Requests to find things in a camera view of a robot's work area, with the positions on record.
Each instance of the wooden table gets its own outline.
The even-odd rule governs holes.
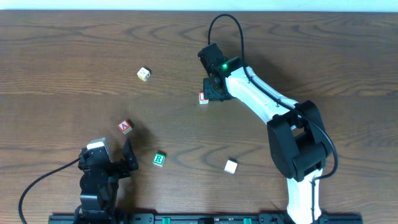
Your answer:
[[[197,53],[217,12],[0,12],[0,223],[40,175],[106,137],[114,154],[132,139],[140,169],[118,206],[159,213],[285,210],[286,179],[269,153],[266,126],[239,100],[198,104],[206,73]],[[340,157],[320,186],[320,206],[398,222],[398,14],[234,12],[246,60],[265,82],[319,107]],[[240,56],[233,21],[214,26],[229,58]],[[137,78],[152,70],[147,82]],[[125,136],[117,124],[131,119]],[[154,167],[157,151],[167,153]],[[228,158],[239,165],[223,171]],[[325,172],[333,165],[330,157]],[[80,204],[77,166],[47,177],[24,201],[28,223]]]

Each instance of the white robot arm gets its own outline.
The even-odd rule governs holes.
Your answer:
[[[300,104],[281,95],[263,82],[251,67],[246,67],[245,72],[239,58],[228,60],[224,57],[216,44],[205,47],[198,56],[209,75],[203,81],[205,98],[220,101],[237,98],[267,125],[272,160],[287,178],[287,213],[291,219],[296,224],[317,220],[321,215],[317,177],[321,176],[331,152],[323,143],[325,128],[317,107],[310,101]],[[311,116],[317,124],[292,110]],[[294,136],[292,130],[295,128],[304,128],[304,132]]]
[[[279,98],[285,104],[294,108],[294,105],[298,103],[295,100],[281,95],[268,84],[263,82],[253,72],[251,67],[246,67],[246,70],[253,81],[256,80],[257,83],[260,83],[263,86],[263,89]],[[246,76],[243,67],[231,72],[231,75],[226,77],[226,87],[233,97],[238,98],[250,107],[250,109],[252,109],[265,124],[267,124],[275,115],[282,115],[289,112],[288,109],[278,105],[277,102],[260,91],[253,82],[249,82],[249,78]],[[312,222],[311,181],[314,177],[321,176],[321,174],[322,169],[317,169],[307,174],[301,182],[297,182],[294,178],[287,179],[287,189],[289,191],[287,213],[296,224],[308,224]],[[316,180],[315,219],[318,219],[321,215],[321,210],[318,205],[318,183],[319,180]]]

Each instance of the white wall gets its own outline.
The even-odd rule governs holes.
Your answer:
[[[0,9],[398,12],[398,0],[0,0]]]

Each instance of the electrical wire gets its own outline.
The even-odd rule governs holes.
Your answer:
[[[75,214],[73,215],[73,224],[76,224],[79,221],[79,212],[81,209],[81,205],[77,206],[75,209]]]
[[[58,168],[58,169],[56,169],[56,170],[53,170],[53,171],[51,171],[51,172],[49,172],[49,173],[47,173],[47,174],[44,174],[43,176],[41,176],[41,177],[37,178],[35,181],[33,181],[33,183],[31,183],[31,184],[25,189],[24,193],[22,193],[21,198],[19,199],[19,204],[18,204],[19,218],[21,219],[21,221],[22,221],[23,224],[27,224],[27,222],[26,222],[24,213],[22,212],[22,203],[23,203],[24,198],[25,198],[26,194],[28,193],[28,191],[29,191],[35,184],[37,184],[39,181],[41,181],[42,179],[48,177],[48,176],[51,175],[51,174],[54,174],[54,173],[60,171],[60,170],[63,170],[63,169],[65,169],[65,168],[67,168],[67,167],[70,167],[70,166],[74,165],[74,164],[75,164],[76,162],[78,162],[78,161],[79,161],[79,159],[75,159],[74,161],[71,161],[70,163],[68,163],[67,165],[65,165],[65,166],[63,166],[63,167],[60,167],[60,168]]]
[[[302,119],[308,121],[308,123],[312,124],[319,132],[321,132],[324,137],[326,138],[327,144],[329,144],[329,146],[331,147],[331,151],[333,154],[333,158],[335,160],[334,162],[334,166],[333,169],[331,170],[331,172],[329,172],[328,174],[325,175],[321,175],[319,177],[314,177],[311,181],[311,185],[312,185],[312,223],[315,223],[315,181],[316,180],[320,180],[320,179],[325,179],[328,177],[331,177],[333,174],[335,174],[337,168],[338,168],[338,155],[337,155],[337,151],[336,151],[336,147],[333,144],[333,142],[331,141],[329,135],[316,123],[314,122],[313,119],[309,118],[305,113],[296,110],[295,108],[292,108],[291,106],[285,104],[284,102],[282,102],[279,98],[277,98],[276,96],[270,94],[268,91],[264,90],[258,83],[256,83],[252,78],[253,76],[250,76],[248,74],[248,71],[246,70],[246,64],[244,63],[244,41],[243,41],[243,31],[242,31],[242,27],[239,24],[238,20],[233,17],[230,14],[220,14],[218,16],[216,16],[213,21],[210,24],[209,27],[209,32],[208,32],[208,45],[210,45],[210,33],[211,33],[211,28],[213,27],[213,24],[216,22],[216,20],[220,17],[230,17],[231,19],[233,19],[233,21],[235,21],[236,25],[238,26],[239,29],[239,33],[241,35],[241,51],[242,51],[242,64],[243,64],[243,70],[244,73],[246,74],[248,80],[250,82],[252,82],[254,84],[254,86],[256,86],[259,90],[261,90],[265,95],[267,95],[269,98],[271,98],[272,100],[274,100],[278,105],[283,106],[284,108],[288,109],[289,111],[297,114],[298,116],[300,116]]]

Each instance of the white block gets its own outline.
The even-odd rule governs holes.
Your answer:
[[[148,78],[150,77],[150,72],[146,68],[141,68],[137,72],[138,78],[140,78],[142,81],[146,82]]]
[[[238,164],[236,162],[228,160],[228,161],[226,161],[224,171],[234,174],[237,166],[238,166]]]
[[[209,100],[205,99],[205,93],[204,92],[200,92],[199,93],[199,103],[200,104],[207,104],[209,103]]]

